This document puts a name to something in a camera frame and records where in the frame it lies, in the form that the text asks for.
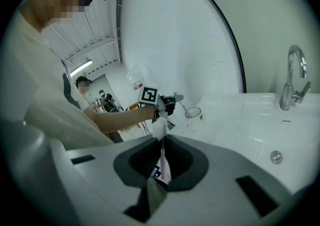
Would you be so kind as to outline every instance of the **sink drain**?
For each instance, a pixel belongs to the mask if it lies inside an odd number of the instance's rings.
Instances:
[[[274,163],[274,164],[280,164],[283,157],[282,157],[282,154],[279,150],[275,150],[271,153],[271,156],[270,156],[270,159],[271,159],[271,162]]]

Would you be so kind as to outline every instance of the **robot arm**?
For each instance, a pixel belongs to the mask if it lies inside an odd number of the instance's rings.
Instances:
[[[160,96],[157,88],[143,86],[140,90],[137,103],[144,105],[155,105],[158,112],[155,114],[155,120],[159,117],[167,119],[172,115],[176,106],[176,102],[183,100],[183,95]]]

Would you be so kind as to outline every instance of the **white cloth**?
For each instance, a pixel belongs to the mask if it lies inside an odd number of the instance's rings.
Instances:
[[[9,26],[3,52],[16,56],[39,85],[24,118],[27,124],[60,140],[66,149],[113,144],[82,112],[89,105],[74,85],[69,71],[49,50],[47,39],[19,11]],[[26,91],[28,86],[20,90],[21,93]]]

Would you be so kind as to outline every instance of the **chrome faucet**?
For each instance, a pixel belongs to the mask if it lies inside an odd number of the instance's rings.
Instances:
[[[292,85],[292,77],[293,77],[293,63],[294,63],[294,55],[296,54],[299,67],[300,67],[300,77],[306,78],[307,77],[307,62],[304,56],[304,53],[299,48],[298,45],[291,45],[289,48],[288,54],[288,75],[286,79],[286,83],[284,84],[283,95],[280,99],[280,107],[287,111],[290,107],[290,102],[295,101],[301,103],[304,99],[305,94],[311,88],[311,82],[307,82],[305,87],[303,88],[302,92],[294,92],[294,87]]]

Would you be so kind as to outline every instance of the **white sink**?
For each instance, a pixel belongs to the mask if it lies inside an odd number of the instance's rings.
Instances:
[[[306,94],[288,111],[279,106],[277,94],[206,96],[203,127],[195,132],[187,122],[170,134],[182,135],[234,150],[251,160],[293,194],[311,184],[320,164],[320,95]],[[282,161],[274,164],[271,153],[279,150]]]

